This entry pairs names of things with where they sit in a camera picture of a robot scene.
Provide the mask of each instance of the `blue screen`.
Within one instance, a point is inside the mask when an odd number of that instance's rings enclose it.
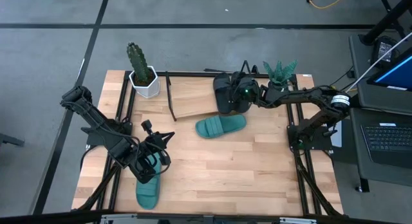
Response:
[[[412,89],[412,56],[397,64],[375,82]]]

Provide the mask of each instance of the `chair leg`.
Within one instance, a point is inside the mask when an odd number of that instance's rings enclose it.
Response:
[[[13,144],[18,147],[22,147],[24,145],[24,140],[19,140],[18,138],[14,138],[8,135],[0,134],[1,143],[5,144]]]

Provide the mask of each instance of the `laptop keyboard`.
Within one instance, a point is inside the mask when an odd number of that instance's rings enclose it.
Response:
[[[412,126],[362,126],[370,151],[411,151]]]

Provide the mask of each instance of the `succulent plant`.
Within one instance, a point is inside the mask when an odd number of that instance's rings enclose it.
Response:
[[[278,61],[276,64],[276,69],[275,71],[273,71],[267,62],[263,62],[263,66],[265,67],[265,70],[268,73],[270,81],[276,86],[287,85],[288,79],[294,73],[296,65],[297,61],[294,60],[282,69],[282,62]]]
[[[142,49],[137,44],[131,42],[127,45],[127,55],[135,71],[136,80],[141,84],[150,84],[150,70],[147,67]]]

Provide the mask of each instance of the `potted cactus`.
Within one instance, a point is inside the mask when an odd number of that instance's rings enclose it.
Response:
[[[127,55],[133,71],[129,79],[136,92],[145,97],[152,98],[159,94],[160,82],[153,66],[148,66],[143,51],[133,42],[127,45]]]

